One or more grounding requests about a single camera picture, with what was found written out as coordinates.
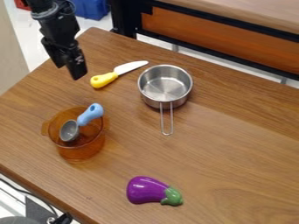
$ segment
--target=pan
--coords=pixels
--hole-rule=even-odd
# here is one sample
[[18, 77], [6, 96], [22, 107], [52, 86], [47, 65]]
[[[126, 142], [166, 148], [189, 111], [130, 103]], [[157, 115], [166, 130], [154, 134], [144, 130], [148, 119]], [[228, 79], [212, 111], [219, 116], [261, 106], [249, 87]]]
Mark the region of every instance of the pan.
[[[193, 86], [192, 77], [182, 68], [172, 65], [153, 66], [138, 79], [138, 88], [149, 106], [160, 109], [161, 132], [173, 134], [173, 109], [183, 105]], [[164, 131], [163, 110], [170, 110], [170, 132]]]

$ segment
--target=floor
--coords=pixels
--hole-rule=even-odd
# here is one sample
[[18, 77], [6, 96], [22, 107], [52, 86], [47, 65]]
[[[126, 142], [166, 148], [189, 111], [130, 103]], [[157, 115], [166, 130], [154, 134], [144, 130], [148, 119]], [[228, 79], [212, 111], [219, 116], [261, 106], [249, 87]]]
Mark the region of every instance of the floor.
[[[10, 20], [13, 24], [15, 33], [17, 34], [17, 39], [21, 46], [27, 65], [30, 71], [32, 71], [49, 58], [47, 53], [45, 52], [45, 49], [40, 44], [42, 35], [38, 31], [39, 24], [37, 21], [32, 20], [29, 11], [17, 9], [12, 0], [4, 1], [7, 11], [9, 12]], [[92, 26], [99, 27], [107, 31], [109, 31], [112, 28], [111, 15], [104, 17], [101, 21], [93, 21], [81, 17], [78, 17], [78, 21], [81, 28], [81, 31], [78, 35], [80, 35], [83, 31]], [[169, 43], [159, 41], [153, 38], [148, 38], [142, 35], [139, 35], [138, 39], [166, 49], [171, 50], [172, 48], [172, 45]], [[211, 55], [207, 55], [201, 52], [195, 52], [193, 50], [189, 50], [183, 47], [179, 47], [178, 51], [180, 53], [184, 53], [202, 60], [207, 60], [224, 67], [231, 67], [232, 69], [239, 70], [248, 75], [256, 75], [261, 78], [275, 82], [280, 82], [282, 79], [282, 77], [279, 77], [272, 73], [266, 73], [248, 66], [242, 66], [240, 64], [227, 61], [225, 59], [219, 59]], [[299, 81], [287, 80], [287, 85], [299, 88]], [[16, 192], [0, 182], [0, 198], [0, 218], [8, 215], [24, 215], [24, 195], [22, 193]]]

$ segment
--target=green eggplant stem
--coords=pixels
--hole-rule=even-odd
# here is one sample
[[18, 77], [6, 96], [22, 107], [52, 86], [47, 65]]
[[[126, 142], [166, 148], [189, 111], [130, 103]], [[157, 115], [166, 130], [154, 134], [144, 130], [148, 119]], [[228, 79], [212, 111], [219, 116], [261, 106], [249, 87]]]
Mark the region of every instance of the green eggplant stem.
[[170, 186], [164, 191], [164, 193], [166, 195], [166, 198], [161, 200], [161, 205], [170, 205], [177, 207], [183, 204], [184, 201], [182, 198], [182, 194], [178, 190]]

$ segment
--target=yellow knife handle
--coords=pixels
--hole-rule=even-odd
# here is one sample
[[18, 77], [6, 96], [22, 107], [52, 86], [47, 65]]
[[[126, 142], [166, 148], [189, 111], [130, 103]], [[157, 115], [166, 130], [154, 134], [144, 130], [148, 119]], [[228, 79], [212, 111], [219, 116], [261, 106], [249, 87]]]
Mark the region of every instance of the yellow knife handle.
[[118, 74], [117, 73], [105, 73], [105, 74], [100, 74], [100, 75], [95, 75], [93, 78], [90, 80], [90, 84], [94, 88], [102, 88], [105, 87], [107, 84], [109, 84], [111, 81], [114, 81], [117, 79]]

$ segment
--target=purple eggplant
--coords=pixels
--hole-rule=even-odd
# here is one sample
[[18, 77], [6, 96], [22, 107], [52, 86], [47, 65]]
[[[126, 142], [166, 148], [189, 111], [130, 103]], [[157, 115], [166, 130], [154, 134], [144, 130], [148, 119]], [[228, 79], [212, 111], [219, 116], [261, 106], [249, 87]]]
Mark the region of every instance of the purple eggplant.
[[143, 176], [129, 181], [127, 197], [133, 204], [160, 202], [162, 205], [174, 207], [183, 204], [182, 195], [176, 189], [154, 178]]

